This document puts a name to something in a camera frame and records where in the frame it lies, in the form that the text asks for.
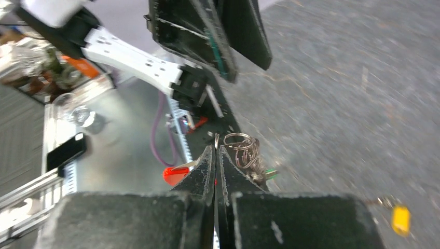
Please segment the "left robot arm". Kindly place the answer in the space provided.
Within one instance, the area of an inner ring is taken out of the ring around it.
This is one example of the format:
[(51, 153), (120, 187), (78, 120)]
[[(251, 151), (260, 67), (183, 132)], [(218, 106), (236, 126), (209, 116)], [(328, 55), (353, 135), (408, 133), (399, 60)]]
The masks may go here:
[(150, 1), (145, 16), (153, 40), (192, 65), (159, 59), (104, 28), (84, 1), (20, 1), (15, 14), (63, 54), (128, 72), (177, 100), (200, 106), (214, 73), (237, 75), (237, 51), (266, 70), (272, 53), (257, 1)]

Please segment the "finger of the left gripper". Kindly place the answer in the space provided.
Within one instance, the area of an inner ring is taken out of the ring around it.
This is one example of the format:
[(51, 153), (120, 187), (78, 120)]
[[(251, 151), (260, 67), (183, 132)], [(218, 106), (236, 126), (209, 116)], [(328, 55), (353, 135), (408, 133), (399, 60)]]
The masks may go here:
[(149, 1), (145, 16), (153, 40), (166, 51), (235, 82), (235, 64), (215, 1)]
[(272, 52), (257, 0), (217, 1), (217, 10), (229, 46), (263, 70), (272, 62)]

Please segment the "yellow tagged key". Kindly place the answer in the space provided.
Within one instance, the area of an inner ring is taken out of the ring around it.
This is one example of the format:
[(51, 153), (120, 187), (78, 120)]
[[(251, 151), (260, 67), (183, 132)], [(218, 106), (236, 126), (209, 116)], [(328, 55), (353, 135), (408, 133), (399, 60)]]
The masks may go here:
[(410, 234), (411, 213), (407, 206), (393, 196), (382, 196), (366, 200), (367, 205), (379, 205), (391, 210), (391, 228), (402, 237)]

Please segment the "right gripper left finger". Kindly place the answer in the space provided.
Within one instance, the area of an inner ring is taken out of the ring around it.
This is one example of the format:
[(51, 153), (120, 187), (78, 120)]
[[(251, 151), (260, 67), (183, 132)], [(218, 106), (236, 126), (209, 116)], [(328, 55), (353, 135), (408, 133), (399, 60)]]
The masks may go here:
[(77, 192), (55, 205), (35, 248), (212, 248), (215, 149), (170, 191)]

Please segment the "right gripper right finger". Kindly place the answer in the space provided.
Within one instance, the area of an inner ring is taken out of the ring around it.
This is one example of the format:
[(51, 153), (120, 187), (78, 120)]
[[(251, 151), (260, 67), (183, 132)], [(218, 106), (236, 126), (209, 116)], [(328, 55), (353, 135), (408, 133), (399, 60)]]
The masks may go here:
[(345, 193), (268, 192), (216, 151), (220, 248), (383, 248), (366, 204)]

